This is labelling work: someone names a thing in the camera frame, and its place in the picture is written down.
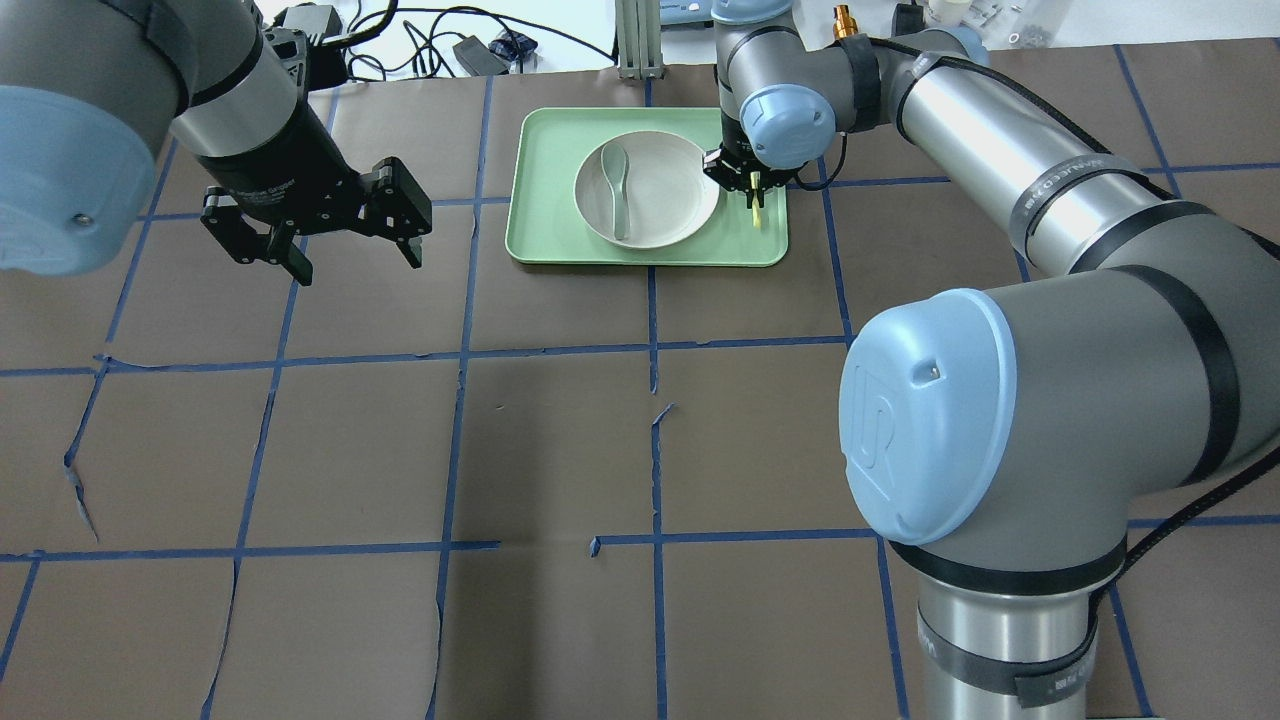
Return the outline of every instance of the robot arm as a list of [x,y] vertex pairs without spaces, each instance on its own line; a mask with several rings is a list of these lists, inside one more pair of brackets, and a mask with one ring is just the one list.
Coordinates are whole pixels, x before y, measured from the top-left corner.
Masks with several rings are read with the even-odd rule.
[[750,204],[837,131],[895,123],[1051,275],[882,313],[845,365],[854,498],[922,575],[928,716],[1082,720],[1091,593],[1125,565],[1129,501],[1280,433],[1280,325],[1258,313],[1280,302],[1280,265],[952,59],[979,54],[963,33],[806,53],[790,5],[714,5],[724,143],[708,174]]
[[430,200],[396,158],[364,176],[347,165],[298,78],[241,0],[0,0],[0,268],[109,261],[166,131],[219,183],[201,222],[237,263],[310,284],[294,238],[352,229],[421,266]]

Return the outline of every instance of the light green tray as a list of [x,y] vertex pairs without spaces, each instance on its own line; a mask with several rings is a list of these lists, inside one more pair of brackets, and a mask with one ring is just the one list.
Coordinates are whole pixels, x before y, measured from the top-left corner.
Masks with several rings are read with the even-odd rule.
[[525,118],[507,220],[507,251],[521,263],[767,266],[787,252],[786,192],[765,193],[764,223],[751,224],[741,193],[721,191],[716,213],[689,238],[627,250],[591,232],[573,205],[573,181],[591,150],[625,132],[657,129],[709,150],[719,145],[716,108],[543,108]]

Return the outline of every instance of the light blue cap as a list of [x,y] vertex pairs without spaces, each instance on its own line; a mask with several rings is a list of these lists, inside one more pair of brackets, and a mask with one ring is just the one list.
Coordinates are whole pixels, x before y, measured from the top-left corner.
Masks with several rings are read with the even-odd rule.
[[714,0],[712,19],[730,26],[763,23],[791,9],[791,0]]
[[1009,323],[983,292],[947,291],[867,323],[840,382],[840,446],[876,532],[927,544],[969,518],[1009,443],[1016,380]]
[[836,111],[822,94],[801,85],[756,90],[740,117],[755,156],[778,170],[818,158],[836,138]]
[[960,42],[964,47],[964,54],[969,56],[970,60],[978,63],[984,68],[991,67],[991,53],[987,51],[987,46],[982,44],[982,36],[978,31],[969,26],[938,26],[931,27],[924,32],[945,32]]
[[70,275],[115,258],[155,187],[129,126],[81,100],[0,86],[0,270]]

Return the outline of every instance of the white bowl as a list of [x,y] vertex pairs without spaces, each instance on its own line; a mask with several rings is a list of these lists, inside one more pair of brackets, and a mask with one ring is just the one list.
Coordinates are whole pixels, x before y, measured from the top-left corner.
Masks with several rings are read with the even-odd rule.
[[[600,152],[609,142],[627,151],[627,236],[613,238],[613,190]],[[703,174],[703,149],[659,131],[628,132],[591,151],[577,170],[573,201],[588,227],[620,247],[667,247],[698,232],[719,204],[719,186]]]

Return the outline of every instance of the copper fitting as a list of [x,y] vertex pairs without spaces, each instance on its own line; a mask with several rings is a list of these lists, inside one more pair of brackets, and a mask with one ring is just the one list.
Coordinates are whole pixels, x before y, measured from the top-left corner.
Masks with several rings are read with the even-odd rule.
[[832,26],[831,32],[835,33],[836,40],[858,35],[858,20],[849,14],[849,5],[836,5],[836,24]]

